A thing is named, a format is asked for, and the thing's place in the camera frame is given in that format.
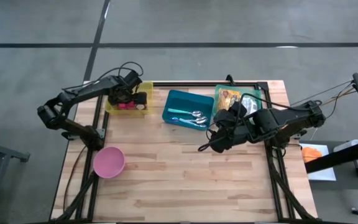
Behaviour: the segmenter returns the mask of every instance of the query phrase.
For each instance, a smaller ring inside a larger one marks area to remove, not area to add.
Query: yellow container
[[[144,110],[119,110],[117,105],[111,106],[109,101],[106,99],[105,110],[109,114],[150,114],[153,100],[153,82],[146,81],[142,82],[137,89],[138,92],[146,92],[147,94],[147,107]]]

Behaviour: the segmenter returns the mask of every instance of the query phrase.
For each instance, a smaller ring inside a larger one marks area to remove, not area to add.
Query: pink bowl
[[[116,177],[124,166],[124,153],[116,147],[101,149],[93,159],[93,169],[102,178]]]

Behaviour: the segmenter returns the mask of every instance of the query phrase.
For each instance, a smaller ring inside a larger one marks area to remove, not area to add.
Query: orange object
[[[317,149],[311,147],[304,147],[302,149],[302,157],[304,162],[310,162],[323,156]]]

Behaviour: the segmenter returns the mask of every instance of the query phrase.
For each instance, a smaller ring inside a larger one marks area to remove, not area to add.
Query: blue tray
[[[202,95],[187,93],[178,90],[170,90],[168,94],[167,102],[165,103],[164,112],[162,113],[162,119],[168,124],[175,124],[187,128],[193,128],[193,129],[205,131],[207,130],[209,124],[211,123],[213,105],[214,105],[214,98],[210,96],[202,96]],[[183,118],[183,119],[195,119],[195,118],[190,114],[168,112],[168,108],[189,111],[189,112],[201,111],[203,112],[203,116],[208,118],[207,122],[205,122],[206,127],[202,128],[181,121],[172,121],[173,117]]]

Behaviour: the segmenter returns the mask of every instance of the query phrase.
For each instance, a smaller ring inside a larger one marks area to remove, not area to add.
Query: gray concrete floor
[[[103,0],[0,0],[0,43],[92,42]],[[358,42],[358,0],[113,0],[101,42]],[[36,108],[82,82],[90,49],[0,49],[0,144],[31,153],[12,161],[0,223],[48,219],[67,146]],[[358,72],[358,48],[99,49],[91,74],[128,60],[145,80],[284,80],[295,102]],[[338,93],[321,95],[325,100]],[[332,105],[323,108],[330,113]],[[358,96],[340,99],[316,140],[358,139]],[[319,217],[355,222],[355,191],[313,190]]]

